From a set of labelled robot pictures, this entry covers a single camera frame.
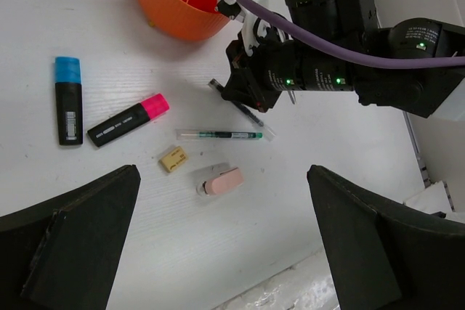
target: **white wall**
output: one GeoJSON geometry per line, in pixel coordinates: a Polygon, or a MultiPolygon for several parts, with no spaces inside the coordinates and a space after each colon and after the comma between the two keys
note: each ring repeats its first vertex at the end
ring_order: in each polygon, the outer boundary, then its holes
{"type": "MultiPolygon", "coordinates": [[[[412,17],[464,25],[465,0],[376,0],[383,26],[412,17]]],[[[465,123],[412,117],[422,155],[433,181],[448,183],[458,211],[465,211],[465,123]]]]}

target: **black pen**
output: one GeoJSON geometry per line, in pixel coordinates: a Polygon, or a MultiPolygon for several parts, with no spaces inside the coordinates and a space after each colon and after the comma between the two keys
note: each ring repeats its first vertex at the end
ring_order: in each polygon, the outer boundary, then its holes
{"type": "MultiPolygon", "coordinates": [[[[222,93],[225,89],[216,79],[212,79],[209,82],[209,86],[213,90],[217,90],[219,93],[222,93]]],[[[276,133],[268,127],[262,120],[260,120],[255,114],[253,114],[245,105],[242,105],[239,102],[231,102],[236,108],[238,108],[252,123],[255,127],[262,131],[264,137],[269,141],[272,141],[275,138],[276,133]]]]}

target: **pen cap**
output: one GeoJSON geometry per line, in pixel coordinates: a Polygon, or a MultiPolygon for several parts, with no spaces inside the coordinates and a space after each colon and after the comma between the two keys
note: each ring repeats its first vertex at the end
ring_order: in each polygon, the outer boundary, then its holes
{"type": "Polygon", "coordinates": [[[147,98],[145,101],[140,103],[148,114],[148,117],[152,120],[158,116],[166,113],[169,110],[169,104],[162,94],[156,94],[151,98],[147,98]]]}
{"type": "Polygon", "coordinates": [[[77,58],[55,58],[55,83],[81,83],[81,66],[77,58]]]}

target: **pink cap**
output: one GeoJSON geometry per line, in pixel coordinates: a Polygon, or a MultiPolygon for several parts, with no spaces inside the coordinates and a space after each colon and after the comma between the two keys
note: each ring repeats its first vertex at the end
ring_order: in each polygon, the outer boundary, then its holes
{"type": "Polygon", "coordinates": [[[244,178],[239,168],[232,168],[218,177],[210,179],[204,184],[207,195],[226,194],[244,183],[244,178]]]}
{"type": "Polygon", "coordinates": [[[145,101],[140,102],[140,104],[144,107],[151,120],[169,110],[169,104],[162,94],[156,94],[151,98],[147,98],[145,101]]]}

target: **highlighter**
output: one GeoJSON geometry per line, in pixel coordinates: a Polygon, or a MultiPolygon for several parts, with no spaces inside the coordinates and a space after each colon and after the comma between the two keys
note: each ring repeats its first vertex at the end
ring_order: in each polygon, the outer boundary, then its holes
{"type": "Polygon", "coordinates": [[[169,110],[162,94],[156,94],[87,131],[97,147],[117,139],[169,110]]]}
{"type": "Polygon", "coordinates": [[[77,58],[55,58],[55,99],[60,145],[82,144],[81,67],[77,58]]]}

